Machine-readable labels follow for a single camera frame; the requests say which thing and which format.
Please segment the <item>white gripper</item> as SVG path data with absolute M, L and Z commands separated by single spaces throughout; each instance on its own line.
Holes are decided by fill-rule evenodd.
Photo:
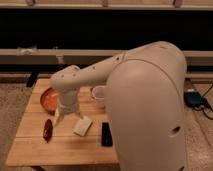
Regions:
M 77 91 L 60 93 L 58 96 L 58 110 L 55 111 L 53 125 L 57 126 L 64 118 L 64 115 L 75 113 L 80 119 L 83 115 L 79 112 L 79 101 Z

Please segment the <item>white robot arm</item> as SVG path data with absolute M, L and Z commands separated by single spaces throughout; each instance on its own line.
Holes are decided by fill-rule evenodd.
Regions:
M 69 66 L 51 76 L 58 111 L 77 109 L 82 86 L 103 85 L 104 103 L 121 171 L 188 171 L 184 135 L 186 59 L 158 41 L 84 69 Z

